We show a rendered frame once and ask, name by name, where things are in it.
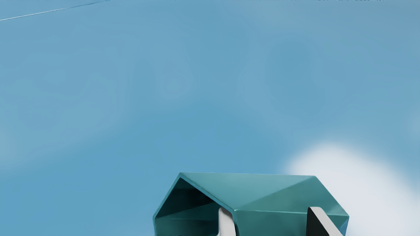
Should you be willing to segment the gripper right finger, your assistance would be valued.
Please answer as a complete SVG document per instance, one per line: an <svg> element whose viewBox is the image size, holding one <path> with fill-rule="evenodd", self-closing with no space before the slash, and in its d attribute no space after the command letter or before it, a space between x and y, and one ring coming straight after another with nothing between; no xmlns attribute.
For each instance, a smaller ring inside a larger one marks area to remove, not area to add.
<svg viewBox="0 0 420 236"><path fill-rule="evenodd" d="M344 236L320 207L309 207L306 215L306 236Z"/></svg>

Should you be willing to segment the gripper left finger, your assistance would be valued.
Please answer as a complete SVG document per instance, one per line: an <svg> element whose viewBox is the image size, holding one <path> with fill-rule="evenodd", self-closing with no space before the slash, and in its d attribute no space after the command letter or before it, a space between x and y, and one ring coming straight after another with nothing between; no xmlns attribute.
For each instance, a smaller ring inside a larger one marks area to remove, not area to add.
<svg viewBox="0 0 420 236"><path fill-rule="evenodd" d="M219 236L237 236L233 216L223 207L219 209Z"/></svg>

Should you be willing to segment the teal faceted mug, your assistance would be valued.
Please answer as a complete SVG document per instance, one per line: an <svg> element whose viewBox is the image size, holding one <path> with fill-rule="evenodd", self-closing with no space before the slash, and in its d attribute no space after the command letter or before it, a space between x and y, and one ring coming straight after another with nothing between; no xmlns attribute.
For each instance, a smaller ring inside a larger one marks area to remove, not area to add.
<svg viewBox="0 0 420 236"><path fill-rule="evenodd" d="M338 236L349 215L315 176L179 173L153 216L156 236L221 236L220 209L236 236L310 236L310 207L319 207Z"/></svg>

